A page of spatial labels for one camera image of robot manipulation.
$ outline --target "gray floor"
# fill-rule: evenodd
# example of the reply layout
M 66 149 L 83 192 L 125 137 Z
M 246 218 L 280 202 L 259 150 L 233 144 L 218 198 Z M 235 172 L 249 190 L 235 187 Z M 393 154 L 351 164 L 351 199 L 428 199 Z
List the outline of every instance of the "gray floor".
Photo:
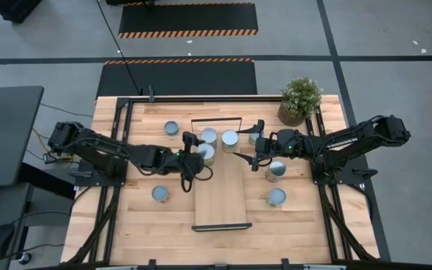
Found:
M 119 43 L 127 56 L 329 55 L 316 1 L 254 2 L 259 33 L 253 37 Z M 340 56 L 432 55 L 432 0 L 324 0 L 324 4 Z M 117 32 L 122 8 L 103 4 L 103 10 Z M 94 0 L 45 0 L 22 25 L 0 18 L 0 59 L 71 57 L 119 57 Z M 0 86 L 42 85 L 45 104 L 92 114 L 101 68 L 102 64 L 0 65 Z M 367 159 L 379 170 L 373 184 L 391 258 L 432 263 L 432 61 L 343 62 L 342 68 L 358 121 L 395 114 L 412 133 L 404 147 L 377 149 Z M 302 76 L 318 81 L 324 94 L 340 94 L 330 61 L 256 61 L 255 69 L 259 94 L 278 93 L 291 78 Z M 91 123 L 88 117 L 41 107 L 35 128 L 49 136 L 57 121 L 66 120 Z M 37 155 L 44 152 L 35 136 L 28 149 Z M 29 154 L 25 161 L 47 168 Z M 27 246 L 62 243 L 65 230 L 64 226 L 33 229 Z M 60 255 L 58 248 L 39 250 L 28 267 L 55 265 Z

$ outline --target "wooden table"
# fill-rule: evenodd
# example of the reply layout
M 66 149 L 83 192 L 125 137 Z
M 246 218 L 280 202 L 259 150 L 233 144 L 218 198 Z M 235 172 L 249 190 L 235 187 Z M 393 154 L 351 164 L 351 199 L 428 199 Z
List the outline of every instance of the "wooden table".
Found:
M 93 130 L 110 135 L 116 100 L 117 97 L 97 100 Z M 269 134 L 287 128 L 278 120 L 278 107 L 277 102 L 137 103 L 133 107 L 128 142 L 181 149 L 180 136 L 169 137 L 164 133 L 163 126 L 168 120 L 177 121 L 180 131 L 191 131 L 191 119 L 241 116 L 241 129 L 255 125 L 257 119 L 264 119 L 265 132 Z M 346 127 L 338 96 L 323 96 L 321 110 L 327 133 Z M 313 123 L 317 131 L 315 118 Z M 225 125 L 220 124 L 218 128 L 235 128 L 234 124 Z M 307 133 L 305 124 L 297 129 Z M 122 131 L 119 131 L 118 138 L 121 136 Z M 241 135 L 239 141 L 240 152 L 251 155 L 254 147 L 248 143 L 247 135 Z M 220 232 L 191 230 L 195 223 L 195 191 L 184 193 L 179 175 L 145 177 L 130 165 L 119 200 L 111 265 L 147 265 L 150 259 L 156 259 L 158 265 L 280 264 L 281 258 L 288 258 L 290 263 L 330 263 L 319 194 L 311 181 L 308 161 L 276 160 L 283 161 L 288 167 L 278 183 L 265 180 L 265 168 L 251 172 L 251 166 L 243 166 L 246 220 L 253 226 L 246 230 Z M 156 185 L 169 189 L 168 203 L 160 204 L 152 199 L 151 191 Z M 287 201 L 280 207 L 266 205 L 267 194 L 272 188 L 286 191 Z M 71 258 L 92 231 L 99 194 L 100 188 L 93 187 L 74 206 L 61 261 Z M 347 226 L 367 251 L 377 257 L 365 198 L 347 186 L 340 186 L 340 198 Z M 333 227 L 338 254 L 342 258 L 341 237 L 337 227 Z M 101 247 L 106 238 L 104 233 L 100 238 Z M 98 259 L 102 249 L 99 248 Z

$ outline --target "plant pot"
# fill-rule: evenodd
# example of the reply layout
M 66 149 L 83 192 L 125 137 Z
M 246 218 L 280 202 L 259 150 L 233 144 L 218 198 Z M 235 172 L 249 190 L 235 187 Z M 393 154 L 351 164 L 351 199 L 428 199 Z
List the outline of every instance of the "plant pot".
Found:
M 306 119 L 306 116 L 294 116 L 293 114 L 291 114 L 284 103 L 281 103 L 281 105 L 279 106 L 279 110 L 277 111 L 277 117 L 283 124 L 290 127 L 300 125 Z

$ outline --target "orange and black striped tape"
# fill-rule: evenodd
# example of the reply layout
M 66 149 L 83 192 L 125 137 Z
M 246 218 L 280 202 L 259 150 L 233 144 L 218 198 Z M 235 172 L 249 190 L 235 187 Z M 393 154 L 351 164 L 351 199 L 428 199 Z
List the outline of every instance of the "orange and black striped tape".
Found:
M 134 3 L 127 3 L 124 6 L 130 7 L 130 6 L 136 6 L 136 5 L 143 5 L 142 2 L 134 2 Z M 186 4 L 179 4 L 179 3 L 167 3 L 167 4 L 154 4 L 155 6 L 167 6 L 167 5 L 254 5 L 254 3 L 251 2 L 234 2 L 234 3 L 186 3 Z
M 256 29 L 230 30 L 187 30 L 187 31 L 144 31 L 119 33 L 119 38 L 180 38 L 255 35 Z
M 106 61 L 105 65 L 125 64 L 170 64 L 170 63 L 203 63 L 203 62 L 254 62 L 252 58 L 180 58 L 180 59 L 146 59 L 146 60 L 126 60 L 125 61 Z

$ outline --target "tin can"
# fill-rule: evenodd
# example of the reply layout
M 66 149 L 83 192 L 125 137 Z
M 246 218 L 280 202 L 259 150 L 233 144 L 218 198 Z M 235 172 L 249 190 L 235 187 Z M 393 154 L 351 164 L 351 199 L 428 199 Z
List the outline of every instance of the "tin can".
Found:
M 269 207 L 277 207 L 284 203 L 286 200 L 286 193 L 284 190 L 280 188 L 275 188 L 269 192 L 268 199 L 266 200 L 266 204 Z
M 166 132 L 168 136 L 175 136 L 179 132 L 178 123 L 175 121 L 166 122 L 164 125 L 164 132 Z
M 253 146 L 256 145 L 256 140 L 260 137 L 259 133 L 251 133 L 249 134 L 249 143 Z M 261 137 L 264 137 L 264 131 L 261 132 Z
M 170 200 L 170 192 L 166 187 L 163 186 L 157 186 L 153 188 L 151 195 L 158 203 L 167 203 Z
M 216 147 L 218 146 L 218 134 L 216 133 L 216 130 L 210 127 L 202 130 L 201 139 L 210 146 L 212 146 L 214 149 L 216 149 Z
M 266 170 L 266 180 L 273 183 L 278 182 L 281 180 L 281 177 L 283 177 L 284 173 L 286 173 L 286 165 L 280 161 L 274 161 Z
M 208 143 L 198 146 L 198 153 L 204 160 L 204 164 L 210 167 L 215 162 L 215 149 Z
M 223 132 L 222 136 L 222 146 L 221 148 L 226 153 L 233 153 L 238 148 L 238 134 L 234 130 L 226 130 Z

